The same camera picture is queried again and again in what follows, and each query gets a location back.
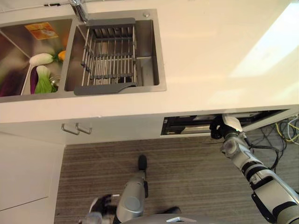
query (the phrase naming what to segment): cabinet handle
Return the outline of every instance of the cabinet handle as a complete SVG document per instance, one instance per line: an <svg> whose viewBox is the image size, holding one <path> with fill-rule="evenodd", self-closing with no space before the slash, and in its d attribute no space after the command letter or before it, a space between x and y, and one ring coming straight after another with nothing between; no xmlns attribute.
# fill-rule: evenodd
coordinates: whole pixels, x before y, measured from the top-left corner
<svg viewBox="0 0 299 224"><path fill-rule="evenodd" d="M85 134L91 134L92 131L93 131L93 128L92 128L92 127L89 128L89 131L86 131L86 130L84 130L84 129L81 129L81 128L79 127L79 123L76 123L76 129L78 130L78 132L83 132L83 133L85 133Z"/></svg>
<svg viewBox="0 0 299 224"><path fill-rule="evenodd" d="M73 132L73 131L67 130L67 129L65 128L65 123L63 123L63 124L61 125L61 130L63 130L64 132L68 132L68 133L74 134L74 135L79 135L79 134L80 134L80 131L79 131L79 130L77 130L77 132Z"/></svg>

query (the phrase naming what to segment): metal rack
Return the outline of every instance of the metal rack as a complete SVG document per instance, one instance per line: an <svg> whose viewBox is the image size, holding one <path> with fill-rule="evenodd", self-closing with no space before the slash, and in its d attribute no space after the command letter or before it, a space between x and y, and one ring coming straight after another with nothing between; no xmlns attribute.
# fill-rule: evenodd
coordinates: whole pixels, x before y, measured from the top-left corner
<svg viewBox="0 0 299 224"><path fill-rule="evenodd" d="M134 24L89 26L81 62L82 86L137 85L135 52Z"/></svg>

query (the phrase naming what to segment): dish drying rack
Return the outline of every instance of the dish drying rack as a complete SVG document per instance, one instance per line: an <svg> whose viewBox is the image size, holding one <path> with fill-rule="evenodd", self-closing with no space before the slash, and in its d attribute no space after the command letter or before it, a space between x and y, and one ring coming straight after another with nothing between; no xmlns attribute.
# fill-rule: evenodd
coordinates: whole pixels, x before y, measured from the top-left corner
<svg viewBox="0 0 299 224"><path fill-rule="evenodd" d="M135 19L90 20L81 65L82 84L75 95L117 93L138 86Z"/></svg>

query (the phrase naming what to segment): cabinet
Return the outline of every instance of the cabinet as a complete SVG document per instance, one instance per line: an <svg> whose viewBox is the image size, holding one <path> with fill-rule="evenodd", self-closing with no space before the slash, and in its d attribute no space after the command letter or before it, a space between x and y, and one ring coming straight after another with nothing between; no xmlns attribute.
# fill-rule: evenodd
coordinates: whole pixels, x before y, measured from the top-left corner
<svg viewBox="0 0 299 224"><path fill-rule="evenodd" d="M64 145L5 133L0 142L0 223L53 223Z"/></svg>
<svg viewBox="0 0 299 224"><path fill-rule="evenodd" d="M153 139L160 136L163 118L159 115L142 115L7 123L0 124L0 131L59 144ZM75 135L62 130L62 124L65 124L66 130L77 132L76 123L86 132L91 128L91 133L80 132Z"/></svg>

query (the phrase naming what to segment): striped carpet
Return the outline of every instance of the striped carpet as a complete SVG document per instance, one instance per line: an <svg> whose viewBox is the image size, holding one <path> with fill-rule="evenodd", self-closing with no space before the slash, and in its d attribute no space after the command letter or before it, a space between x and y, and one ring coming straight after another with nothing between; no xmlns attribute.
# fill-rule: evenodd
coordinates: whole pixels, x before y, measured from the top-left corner
<svg viewBox="0 0 299 224"><path fill-rule="evenodd" d="M260 130L248 133L251 140ZM269 140L281 141L275 131ZM251 200L252 190L229 159L219 152L221 144L209 137L137 140L67 146L59 183L55 223L74 224L82 219L96 196L120 194L137 171L137 158L148 158L149 198L145 214L179 206L183 213L196 213L233 224L265 224ZM255 155L267 166L275 153L259 149ZM299 190L299 147L289 144L277 174Z"/></svg>

